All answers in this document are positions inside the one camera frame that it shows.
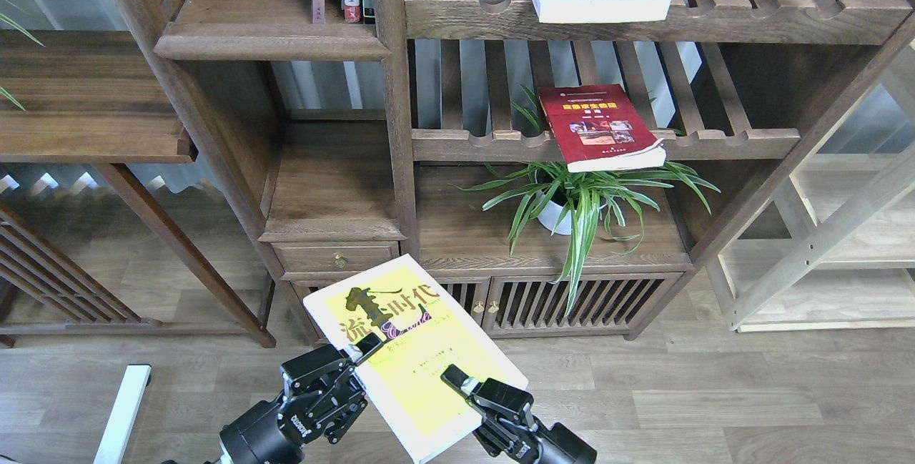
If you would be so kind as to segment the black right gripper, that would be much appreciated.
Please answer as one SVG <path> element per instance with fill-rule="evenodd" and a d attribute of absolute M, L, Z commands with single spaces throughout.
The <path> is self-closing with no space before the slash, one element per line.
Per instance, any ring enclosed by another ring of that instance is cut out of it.
<path fill-rule="evenodd" d="M 563 424 L 546 429 L 530 411 L 530 393 L 491 378 L 480 382 L 457 365 L 448 365 L 440 378 L 483 417 L 473 435 L 491 457 L 504 453 L 519 463 L 597 460 L 595 448 Z"/>

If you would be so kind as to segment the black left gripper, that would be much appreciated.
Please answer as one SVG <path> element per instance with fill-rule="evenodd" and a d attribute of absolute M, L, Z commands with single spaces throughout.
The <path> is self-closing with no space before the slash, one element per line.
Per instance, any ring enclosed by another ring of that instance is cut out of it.
<path fill-rule="evenodd" d="M 304 445 L 336 444 L 368 405 L 354 372 L 385 346 L 372 332 L 338 350 L 325 345 L 284 362 L 284 389 L 252 406 L 219 433 L 220 463 L 300 463 Z"/>

